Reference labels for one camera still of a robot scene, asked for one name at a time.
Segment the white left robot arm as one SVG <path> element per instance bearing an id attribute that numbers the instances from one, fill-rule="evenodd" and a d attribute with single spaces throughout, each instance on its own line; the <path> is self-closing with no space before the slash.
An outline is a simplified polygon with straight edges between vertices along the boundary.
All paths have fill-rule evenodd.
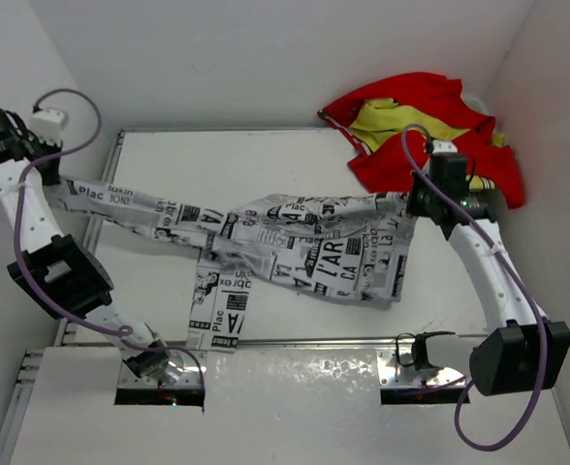
<path id="1" fill-rule="evenodd" d="M 13 281 L 54 319 L 65 318 L 106 337 L 139 379 L 172 387 L 183 367 L 146 323 L 113 299 L 102 264 L 53 217 L 49 188 L 60 186 L 59 136 L 38 136 L 0 108 L 0 202 L 13 228 Z"/>

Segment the newspaper print trousers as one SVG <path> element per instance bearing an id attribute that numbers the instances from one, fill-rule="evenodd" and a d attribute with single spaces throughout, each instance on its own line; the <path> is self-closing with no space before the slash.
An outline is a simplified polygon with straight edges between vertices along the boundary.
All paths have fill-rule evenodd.
<path id="1" fill-rule="evenodd" d="M 398 302 L 416 225 L 399 193 L 272 194 L 227 212 L 70 177 L 45 195 L 57 209 L 198 250 L 187 343 L 201 351 L 237 347 L 255 279 L 344 304 Z"/>

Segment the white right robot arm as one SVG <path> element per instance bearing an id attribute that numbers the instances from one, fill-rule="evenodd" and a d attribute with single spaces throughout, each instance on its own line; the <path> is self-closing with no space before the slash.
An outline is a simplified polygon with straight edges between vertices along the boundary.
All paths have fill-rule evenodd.
<path id="1" fill-rule="evenodd" d="M 418 367 L 451 366 L 473 380 L 485 396 L 526 392 L 543 381 L 553 388 L 568 349 L 570 329 L 530 305 L 514 275 L 487 196 L 470 193 L 467 158 L 436 152 L 425 175 L 415 175 L 407 211 L 429 218 L 462 261 L 479 297 L 488 332 L 478 346 L 456 342 L 450 332 L 420 336 Z"/>

